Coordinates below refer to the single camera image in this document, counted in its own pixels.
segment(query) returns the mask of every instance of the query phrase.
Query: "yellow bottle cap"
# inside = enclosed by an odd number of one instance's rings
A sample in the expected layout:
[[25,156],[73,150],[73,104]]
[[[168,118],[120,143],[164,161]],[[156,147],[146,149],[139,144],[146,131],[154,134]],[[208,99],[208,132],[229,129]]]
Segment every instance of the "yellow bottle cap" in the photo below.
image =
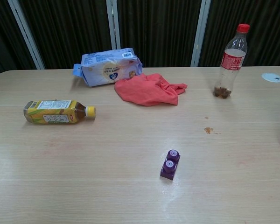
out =
[[95,117],[96,115],[94,106],[87,106],[85,112],[87,117]]

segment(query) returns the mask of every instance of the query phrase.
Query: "red label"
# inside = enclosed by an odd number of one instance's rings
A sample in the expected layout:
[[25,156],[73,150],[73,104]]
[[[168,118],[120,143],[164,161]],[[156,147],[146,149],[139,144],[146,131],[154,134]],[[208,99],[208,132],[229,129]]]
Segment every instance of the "red label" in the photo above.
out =
[[235,57],[224,52],[221,66],[228,70],[239,70],[242,67],[245,56]]

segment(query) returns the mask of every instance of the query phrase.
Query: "red bottle cap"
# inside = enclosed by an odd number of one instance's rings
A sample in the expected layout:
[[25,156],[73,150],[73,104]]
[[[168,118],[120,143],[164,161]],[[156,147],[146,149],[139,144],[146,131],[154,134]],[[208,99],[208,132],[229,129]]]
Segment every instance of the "red bottle cap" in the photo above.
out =
[[238,28],[237,28],[237,31],[240,32],[240,33],[248,33],[250,29],[250,25],[249,24],[239,24],[238,25]]

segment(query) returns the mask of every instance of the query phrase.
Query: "coca-cola bottle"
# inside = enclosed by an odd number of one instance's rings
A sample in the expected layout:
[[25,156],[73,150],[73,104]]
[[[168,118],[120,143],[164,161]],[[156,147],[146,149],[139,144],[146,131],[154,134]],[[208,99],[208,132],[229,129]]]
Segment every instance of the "coca-cola bottle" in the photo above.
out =
[[237,34],[229,41],[225,48],[220,76],[214,88],[214,95],[216,97],[221,96],[225,99],[232,92],[233,82],[241,69],[248,50],[246,34],[249,28],[248,24],[239,24]]

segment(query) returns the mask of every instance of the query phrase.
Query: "red object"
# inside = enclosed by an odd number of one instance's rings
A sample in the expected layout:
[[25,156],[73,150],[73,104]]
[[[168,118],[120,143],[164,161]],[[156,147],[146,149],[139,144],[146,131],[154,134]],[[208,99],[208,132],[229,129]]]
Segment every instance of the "red object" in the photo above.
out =
[[170,150],[161,169],[161,176],[173,180],[180,155],[176,150]]
[[238,28],[237,28],[237,31],[240,32],[240,33],[248,33],[250,29],[250,25],[249,24],[239,24],[238,25]]
[[115,91],[124,100],[144,106],[159,103],[177,105],[178,95],[185,92],[186,84],[170,84],[161,74],[135,76],[115,83]]

